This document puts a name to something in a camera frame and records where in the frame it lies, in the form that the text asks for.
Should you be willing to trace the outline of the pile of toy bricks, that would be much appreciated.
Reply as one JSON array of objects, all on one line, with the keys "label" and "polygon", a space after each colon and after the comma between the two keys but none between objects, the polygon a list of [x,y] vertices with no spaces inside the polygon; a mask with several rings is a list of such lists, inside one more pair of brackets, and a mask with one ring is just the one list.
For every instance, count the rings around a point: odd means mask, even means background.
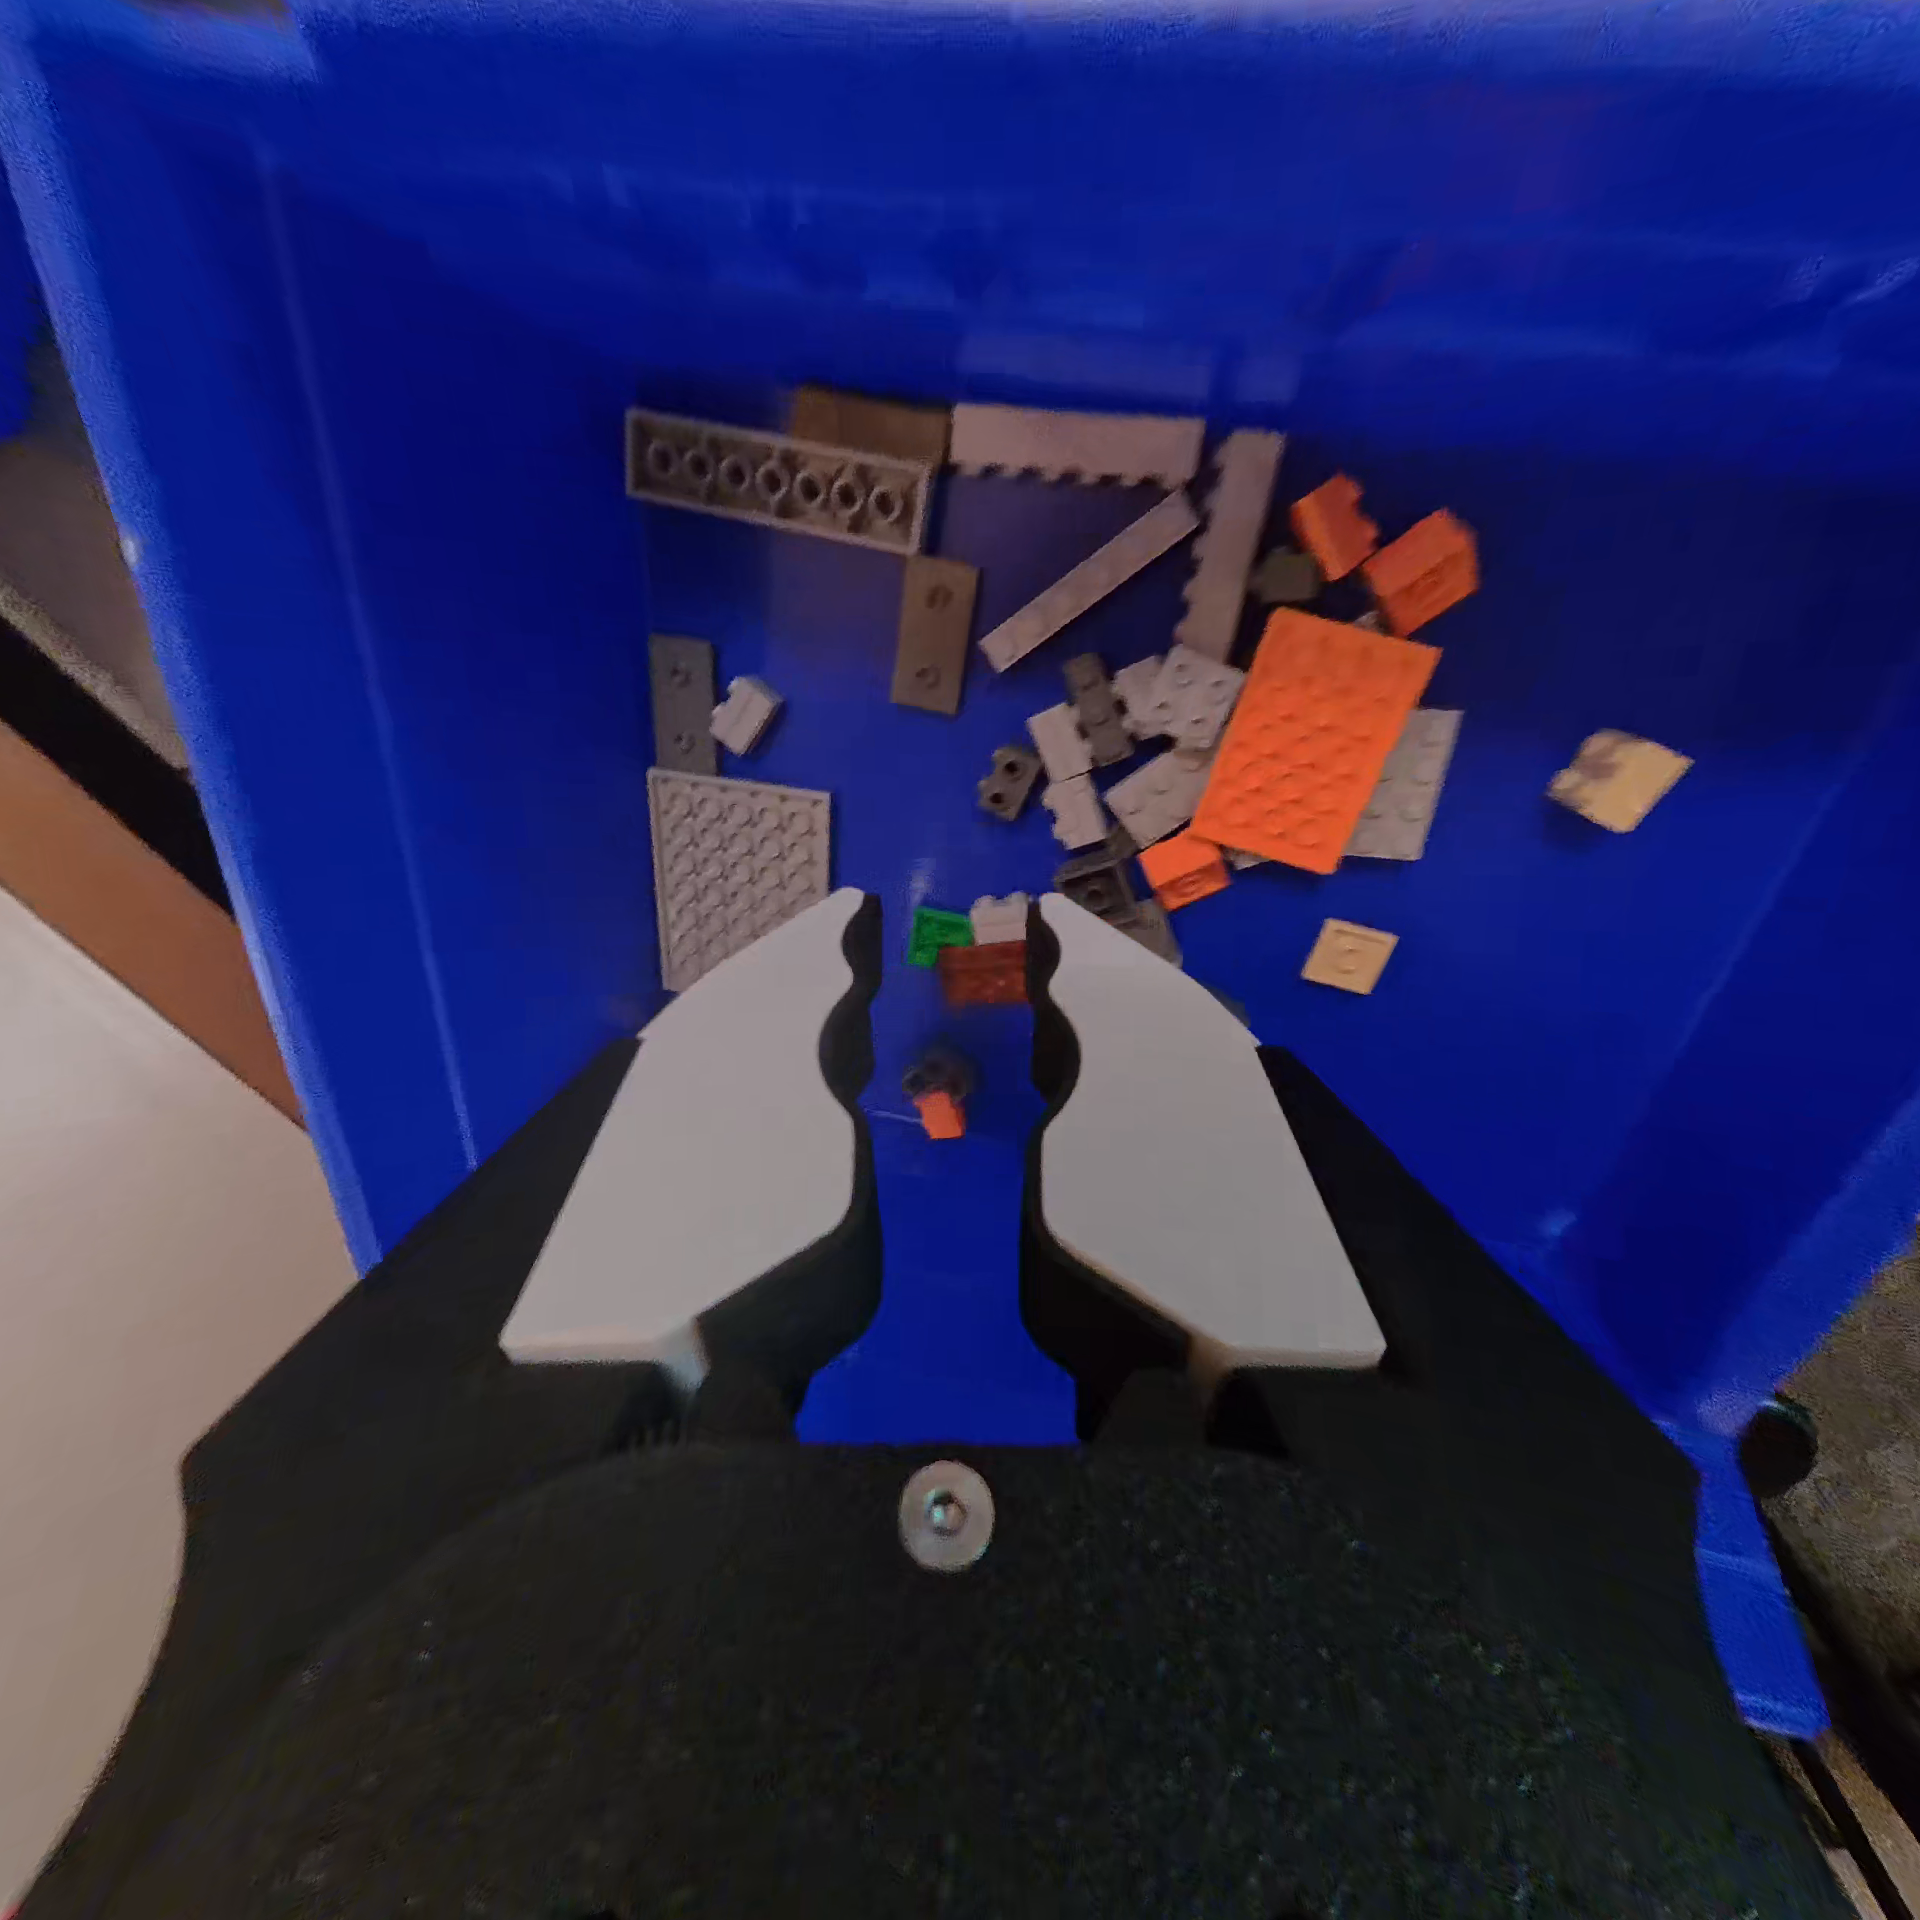
[{"label": "pile of toy bricks", "polygon": [[[1333,878],[1345,856],[1403,856],[1387,770],[1427,720],[1427,625],[1480,586],[1475,532],[1433,512],[1387,538],[1363,483],[1333,469],[1285,488],[1285,435],[1220,436],[1200,416],[1088,413],[961,399],[895,406],[804,389],[785,428],[634,406],[627,490],[640,506],[860,546],[907,562],[895,700],[953,710],[957,648],[998,676],[1080,640],[1175,553],[1181,605],[1145,658],[1108,673],[1060,655],[1067,696],[1030,723],[1025,759],[1067,849],[1111,823],[1140,843],[1165,906],[1223,885],[1223,865]],[[1104,546],[974,629],[978,572],[933,550],[938,476],[1150,490]]]}]

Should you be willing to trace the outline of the plain tan square tile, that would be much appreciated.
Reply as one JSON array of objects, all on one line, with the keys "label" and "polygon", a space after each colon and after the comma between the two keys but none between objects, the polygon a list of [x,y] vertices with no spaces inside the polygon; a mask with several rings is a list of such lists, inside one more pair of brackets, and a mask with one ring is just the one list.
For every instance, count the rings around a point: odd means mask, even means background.
[{"label": "plain tan square tile", "polygon": [[1400,935],[1390,928],[1327,916],[1300,966],[1300,979],[1340,993],[1370,998],[1378,990],[1397,946]]}]

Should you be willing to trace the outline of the printed tan tile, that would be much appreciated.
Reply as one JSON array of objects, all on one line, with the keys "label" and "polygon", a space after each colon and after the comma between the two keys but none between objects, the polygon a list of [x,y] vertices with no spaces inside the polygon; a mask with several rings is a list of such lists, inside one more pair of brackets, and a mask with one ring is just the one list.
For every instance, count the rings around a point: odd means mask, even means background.
[{"label": "printed tan tile", "polygon": [[1694,759],[1644,733],[1601,728],[1550,779],[1545,799],[1611,833],[1633,833]]}]

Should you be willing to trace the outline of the grey desk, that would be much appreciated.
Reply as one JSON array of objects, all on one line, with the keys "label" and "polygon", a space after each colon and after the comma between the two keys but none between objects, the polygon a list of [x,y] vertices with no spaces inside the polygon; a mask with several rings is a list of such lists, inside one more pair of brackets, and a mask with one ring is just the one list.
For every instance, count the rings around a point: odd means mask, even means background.
[{"label": "grey desk", "polygon": [[305,1132],[3,900],[3,1886],[104,1775],[181,1462],[355,1282]]}]

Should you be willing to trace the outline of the blue storage bin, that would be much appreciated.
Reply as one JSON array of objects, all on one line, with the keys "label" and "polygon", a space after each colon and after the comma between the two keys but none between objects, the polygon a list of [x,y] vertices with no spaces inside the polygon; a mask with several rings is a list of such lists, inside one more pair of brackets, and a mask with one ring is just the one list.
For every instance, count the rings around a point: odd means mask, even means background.
[{"label": "blue storage bin", "polygon": [[[785,696],[837,883],[1041,888],[887,700],[901,565],[623,493],[628,406],[1200,416],[1483,583],[1428,852],[1250,873],[1191,970],[1688,1452],[1918,1220],[1915,3],[7,3],[3,163],[350,1249],[660,1003],[645,638]],[[1694,759],[1633,833],[1595,732]],[[1400,946],[1300,979],[1327,916]]]}]

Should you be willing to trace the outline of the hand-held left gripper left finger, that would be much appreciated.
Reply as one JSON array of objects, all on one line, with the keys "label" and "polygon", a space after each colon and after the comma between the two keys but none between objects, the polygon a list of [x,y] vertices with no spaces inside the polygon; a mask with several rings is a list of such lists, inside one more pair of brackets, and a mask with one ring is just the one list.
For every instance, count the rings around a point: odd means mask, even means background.
[{"label": "hand-held left gripper left finger", "polygon": [[797,1410],[874,1320],[880,900],[855,885],[655,1018],[500,1328],[517,1365],[750,1369]]}]

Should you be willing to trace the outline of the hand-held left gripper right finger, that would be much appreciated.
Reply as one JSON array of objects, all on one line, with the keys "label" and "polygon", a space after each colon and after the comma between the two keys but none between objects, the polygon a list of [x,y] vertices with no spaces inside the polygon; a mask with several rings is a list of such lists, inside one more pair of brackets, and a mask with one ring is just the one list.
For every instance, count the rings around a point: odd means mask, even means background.
[{"label": "hand-held left gripper right finger", "polygon": [[1025,993],[1020,1322],[1070,1373],[1078,1436],[1145,1373],[1200,1423],[1238,1373],[1375,1373],[1387,1333],[1255,1032],[1063,893],[1031,908]]}]

